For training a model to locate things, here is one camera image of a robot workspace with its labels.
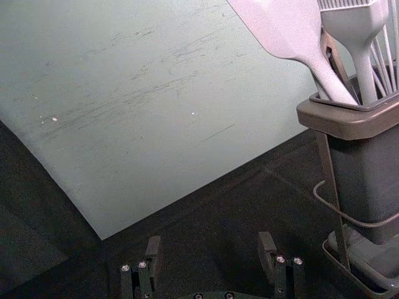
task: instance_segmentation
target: white spatula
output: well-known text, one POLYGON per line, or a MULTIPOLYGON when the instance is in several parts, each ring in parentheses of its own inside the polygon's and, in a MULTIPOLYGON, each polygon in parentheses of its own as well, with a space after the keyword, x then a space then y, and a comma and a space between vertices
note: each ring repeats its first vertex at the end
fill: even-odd
POLYGON ((302 62, 329 98, 358 105, 320 49, 321 20, 316 0, 228 0, 258 42, 271 55, 302 62))

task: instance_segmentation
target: kitchen utensil holder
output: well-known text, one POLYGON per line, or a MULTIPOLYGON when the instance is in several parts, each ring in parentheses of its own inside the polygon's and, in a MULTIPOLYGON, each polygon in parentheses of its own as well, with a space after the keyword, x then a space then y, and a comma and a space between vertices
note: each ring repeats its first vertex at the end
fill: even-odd
POLYGON ((314 130, 336 215, 337 255, 328 258, 370 298, 391 298, 399 289, 375 289, 353 274, 344 222, 374 244, 399 233, 399 92, 367 106, 325 101, 317 94, 297 106, 299 123, 314 130))

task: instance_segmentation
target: gray utensil holder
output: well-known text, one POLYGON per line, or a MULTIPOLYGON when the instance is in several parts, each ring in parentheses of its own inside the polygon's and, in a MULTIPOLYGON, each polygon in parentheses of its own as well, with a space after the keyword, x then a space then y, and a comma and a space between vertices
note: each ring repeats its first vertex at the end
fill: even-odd
MULTIPOLYGON (((358 107, 313 95, 297 115, 300 124, 328 137, 342 212, 366 223, 399 212, 399 93, 358 107)), ((399 233, 399 219, 372 229, 349 225, 375 244, 399 233)))

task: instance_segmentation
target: utensil handle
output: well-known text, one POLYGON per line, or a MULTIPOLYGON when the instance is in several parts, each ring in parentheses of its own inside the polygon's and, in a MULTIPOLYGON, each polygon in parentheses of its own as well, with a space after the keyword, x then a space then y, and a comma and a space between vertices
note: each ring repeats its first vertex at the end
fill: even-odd
POLYGON ((387 92, 387 94, 390 94, 390 93, 393 92, 393 89, 392 89, 391 81, 390 81, 389 76, 388 76, 387 67, 385 66, 385 61, 384 61, 384 57, 383 57, 383 55, 382 55, 382 50, 381 50, 380 42, 378 41, 377 38, 375 38, 375 39, 373 40, 373 43, 372 43, 372 44, 373 44, 373 47, 374 47, 375 52, 376 52, 376 54, 377 54, 378 61, 380 62, 380 65, 381 65, 381 68, 382 68, 382 74, 381 74, 381 76, 383 76, 384 81, 386 81, 386 83, 387 83, 387 88, 388 88, 388 89, 386 89, 386 92, 387 92))
POLYGON ((326 92, 323 89, 323 86, 321 86, 321 84, 319 83, 319 81, 317 81, 317 79, 314 75, 313 75, 313 79, 314 79, 314 83, 316 84, 317 93, 319 94, 319 98, 321 98, 322 100, 329 101, 330 100, 329 96, 326 94, 326 92))
POLYGON ((345 70, 339 55, 337 46, 335 45, 332 36, 322 27, 322 37, 320 39, 323 56, 329 62, 334 72, 337 74, 339 80, 345 85, 350 95, 359 103, 355 89, 349 80, 348 74, 345 70))
POLYGON ((355 64, 360 93, 362 94, 362 103, 363 105, 371 104, 377 101, 377 91, 375 90, 370 51, 352 51, 351 55, 353 64, 355 64))
POLYGON ((381 83, 384 87, 384 91, 385 93, 389 93, 389 88, 388 88, 388 84, 387 84, 387 80, 385 79, 383 70, 382 70, 382 66, 381 66, 381 62, 380 59, 378 59, 378 54, 377 51, 375 50, 374 45, 372 44, 372 46, 370 47, 371 51, 372 51, 372 57, 375 61, 375 65, 377 66, 377 70, 378 73, 380 74, 380 78, 381 78, 381 83))
POLYGON ((396 92, 398 90, 397 89, 397 81, 395 79, 395 72, 393 71, 392 54, 391 54, 391 47, 390 47, 389 39, 388 39, 387 26, 383 27, 383 32, 384 32, 385 48, 387 50, 387 59, 388 59, 388 65, 389 65, 389 72, 390 72, 390 76, 391 76, 392 91, 396 92))
POLYGON ((306 65, 310 68, 313 75, 323 86, 324 91, 332 101, 345 103, 349 105, 358 105, 355 99, 350 95, 338 76, 334 73, 329 63, 324 59, 320 51, 318 57, 312 57, 306 65))
MULTIPOLYGON (((393 35, 395 37, 395 48, 396 48, 396 55, 397 55, 397 66, 399 64, 399 28, 398 28, 398 11, 397 11, 397 2, 396 0, 391 0, 391 5, 392 5, 392 16, 393 16, 393 30, 395 34, 393 35)), ((397 71, 397 89, 399 90, 399 77, 398 77, 398 71, 397 71)))

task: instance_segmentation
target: scratch mark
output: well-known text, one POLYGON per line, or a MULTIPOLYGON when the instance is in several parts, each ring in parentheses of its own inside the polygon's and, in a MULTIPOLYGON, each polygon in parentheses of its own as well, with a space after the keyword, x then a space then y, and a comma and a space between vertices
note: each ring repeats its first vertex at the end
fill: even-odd
POLYGON ((97 147, 97 145, 99 145, 105 138, 101 138, 100 140, 98 140, 96 143, 94 143, 94 145, 92 145, 87 151, 92 151, 95 150, 95 148, 97 147))
POLYGON ((191 123, 189 123, 188 125, 186 125, 186 128, 189 128, 189 127, 191 127, 192 125, 194 125, 195 123, 197 123, 197 122, 199 122, 200 121, 200 119, 197 119, 197 120, 195 120, 195 121, 192 121, 191 123))
POLYGON ((225 5, 227 5, 227 3, 223 3, 223 4, 220 4, 220 5, 211 5, 211 6, 203 6, 203 7, 200 7, 200 8, 196 8, 194 10, 194 13, 192 13, 191 16, 193 17, 193 16, 199 14, 200 12, 206 11, 208 9, 213 9, 211 12, 215 12, 217 9, 219 9, 220 7, 223 7, 225 5))
POLYGON ((194 40, 193 42, 190 42, 189 44, 194 44, 194 43, 196 43, 196 42, 201 42, 203 39, 205 39, 205 38, 207 38, 207 37, 209 37, 209 36, 212 36, 215 32, 217 32, 217 31, 214 31, 214 32, 209 33, 209 34, 206 34, 205 36, 202 36, 202 37, 200 37, 199 39, 196 39, 196 40, 194 40))
POLYGON ((86 52, 83 53, 81 59, 88 60, 91 56, 97 55, 97 54, 99 54, 99 53, 101 53, 101 52, 103 52, 105 50, 107 50, 107 48, 92 49, 92 50, 86 51, 86 52))
POLYGON ((181 56, 185 56, 185 55, 188 55, 188 54, 191 54, 191 53, 195 53, 195 52, 201 51, 201 50, 202 50, 202 48, 199 48, 199 49, 194 49, 194 50, 191 50, 191 51, 188 51, 188 52, 185 52, 185 53, 179 53, 179 54, 177 54, 175 56, 175 58, 177 59, 177 58, 179 58, 181 56))
POLYGON ((211 139, 212 137, 215 137, 216 135, 218 135, 218 134, 220 134, 220 133, 223 133, 224 131, 226 131, 226 130, 230 129, 231 127, 233 127, 233 126, 235 126, 235 125, 236 125, 236 124, 235 124, 235 123, 233 123, 231 126, 228 126, 227 128, 224 128, 223 130, 221 130, 221 131, 218 131, 217 133, 213 134, 212 136, 209 136, 207 139, 204 139, 204 140, 203 140, 203 141, 201 141, 200 143, 202 143, 202 142, 205 142, 205 141, 207 141, 207 140, 211 139))
POLYGON ((122 35, 122 32, 118 32, 117 34, 115 34, 115 35, 113 36, 113 39, 111 39, 111 41, 114 41, 114 40, 119 39, 121 35, 122 35))
POLYGON ((66 128, 70 128, 72 125, 75 125, 79 121, 86 120, 87 119, 86 118, 87 115, 92 114, 94 111, 96 111, 98 109, 101 109, 102 107, 106 107, 107 105, 109 105, 109 104, 107 103, 107 104, 101 105, 101 106, 99 106, 97 108, 89 109, 85 113, 83 113, 83 114, 81 114, 81 115, 79 115, 79 116, 77 116, 77 117, 75 117, 75 118, 73 118, 71 120, 65 121, 63 125, 60 125, 57 128, 55 128, 55 129, 53 129, 51 131, 48 131, 48 132, 46 132, 44 134, 41 134, 40 135, 40 139, 42 139, 42 140, 53 140, 57 136, 57 132, 62 131, 63 129, 66 129, 66 128))
POLYGON ((147 72, 148 72, 148 68, 142 67, 142 68, 137 72, 137 74, 135 74, 134 76, 132 76, 132 77, 130 78, 130 80, 131 80, 131 81, 134 81, 134 80, 136 80, 136 79, 138 79, 138 78, 145 77, 145 75, 147 74, 147 72))
POLYGON ((150 31, 148 31, 148 32, 146 32, 146 33, 144 33, 144 34, 142 34, 140 37, 147 36, 148 34, 151 34, 152 32, 153 32, 153 31, 150 30, 150 31))
POLYGON ((255 67, 251 67, 249 70, 243 72, 242 74, 248 74, 249 72, 252 72, 254 69, 256 69, 256 66, 255 67))
POLYGON ((162 93, 168 92, 170 90, 176 89, 179 86, 184 85, 186 82, 189 82, 196 76, 198 76, 198 71, 195 71, 189 76, 181 77, 178 79, 171 80, 161 85, 155 85, 150 89, 138 90, 133 93, 126 93, 123 97, 129 97, 127 100, 124 100, 123 103, 131 104, 132 102, 136 102, 136 104, 140 104, 142 100, 144 100, 148 95, 152 93, 162 93))

